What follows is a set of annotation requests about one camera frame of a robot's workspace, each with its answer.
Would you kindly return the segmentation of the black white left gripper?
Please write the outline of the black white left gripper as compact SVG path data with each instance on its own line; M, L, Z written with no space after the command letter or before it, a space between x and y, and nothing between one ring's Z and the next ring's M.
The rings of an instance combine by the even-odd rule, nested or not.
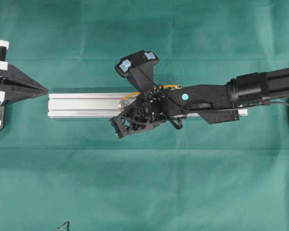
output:
M6 62L8 48L9 42L0 40L0 129L4 123L4 106L48 93L43 85Z

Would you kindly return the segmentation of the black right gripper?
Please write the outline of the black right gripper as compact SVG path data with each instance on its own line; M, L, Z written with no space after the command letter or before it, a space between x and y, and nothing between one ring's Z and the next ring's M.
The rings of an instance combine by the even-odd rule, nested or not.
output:
M168 98L163 92L140 94L136 100L125 107L121 113L109 122L120 139L129 135L152 130L169 121L177 130L183 127L182 117L174 118L167 111Z

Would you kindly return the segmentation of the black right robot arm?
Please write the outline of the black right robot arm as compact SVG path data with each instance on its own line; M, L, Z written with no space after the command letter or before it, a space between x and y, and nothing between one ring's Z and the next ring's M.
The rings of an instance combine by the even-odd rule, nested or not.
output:
M157 85L140 93L110 124L118 138L152 130L167 121L180 130L182 120L190 114L198 114L208 124L237 121L240 109L270 105L280 98L289 98L289 68L238 76L225 85L178 89Z

